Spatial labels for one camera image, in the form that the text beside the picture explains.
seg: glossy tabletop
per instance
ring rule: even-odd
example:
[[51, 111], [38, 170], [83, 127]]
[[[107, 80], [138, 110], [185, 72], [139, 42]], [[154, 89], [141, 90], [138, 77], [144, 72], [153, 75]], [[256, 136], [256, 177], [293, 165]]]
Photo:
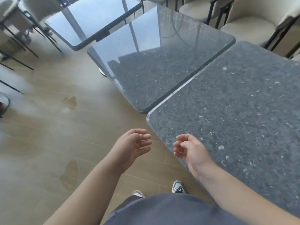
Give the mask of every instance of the glossy tabletop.
[[80, 50], [142, 7], [137, 0], [79, 0], [45, 24], [70, 48]]
[[147, 122], [172, 152], [177, 135], [194, 135], [221, 168], [300, 218], [299, 82], [296, 62], [238, 42]]
[[140, 113], [235, 43], [206, 24], [158, 5], [88, 49], [88, 54]]

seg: white sneaker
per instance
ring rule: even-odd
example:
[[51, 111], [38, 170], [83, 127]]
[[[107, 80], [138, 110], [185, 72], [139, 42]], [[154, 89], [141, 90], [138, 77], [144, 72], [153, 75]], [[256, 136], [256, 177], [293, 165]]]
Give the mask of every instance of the white sneaker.
[[172, 193], [186, 193], [181, 181], [175, 181], [172, 187]]
[[143, 195], [143, 193], [141, 192], [141, 191], [139, 191], [139, 190], [135, 190], [135, 191], [133, 191], [132, 192], [132, 195], [134, 195], [134, 196], [138, 196], [138, 197], [145, 197], [144, 195]]

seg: tile floor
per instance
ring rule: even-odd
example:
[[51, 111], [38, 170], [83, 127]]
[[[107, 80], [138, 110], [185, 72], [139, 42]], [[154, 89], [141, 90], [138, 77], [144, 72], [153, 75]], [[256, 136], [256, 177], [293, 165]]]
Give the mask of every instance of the tile floor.
[[[175, 180], [212, 201], [149, 128], [145, 115], [99, 73], [86, 49], [72, 51], [57, 38], [61, 55], [38, 34], [32, 37], [30, 47], [40, 58], [29, 52], [15, 57], [35, 71], [8, 60], [15, 72], [0, 72], [2, 80], [24, 92], [0, 84], [12, 102], [0, 120], [1, 225], [42, 224], [131, 128], [152, 134], [152, 150], [122, 175], [107, 213], [135, 189], [146, 196], [170, 192]], [[277, 52], [285, 54], [295, 39], [292, 30]]]

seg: dark pants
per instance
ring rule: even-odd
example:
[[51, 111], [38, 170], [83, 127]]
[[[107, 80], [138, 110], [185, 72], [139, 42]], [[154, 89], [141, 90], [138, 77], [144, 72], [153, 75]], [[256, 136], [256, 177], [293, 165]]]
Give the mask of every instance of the dark pants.
[[113, 210], [112, 212], [114, 211], [117, 211], [121, 208], [124, 208], [126, 205], [128, 205], [129, 203], [135, 201], [135, 200], [138, 200], [138, 199], [141, 199], [142, 197], [138, 197], [138, 196], [135, 196], [135, 195], [132, 195], [130, 197], [128, 197], [125, 201], [123, 201], [122, 204], [120, 204], [115, 210]]

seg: left arm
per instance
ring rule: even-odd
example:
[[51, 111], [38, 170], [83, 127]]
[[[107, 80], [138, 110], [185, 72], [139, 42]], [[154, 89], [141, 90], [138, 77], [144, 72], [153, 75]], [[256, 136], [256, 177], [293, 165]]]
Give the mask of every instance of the left arm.
[[148, 151], [151, 136], [133, 129], [121, 136], [109, 154], [44, 225], [99, 225], [116, 185], [135, 159]]

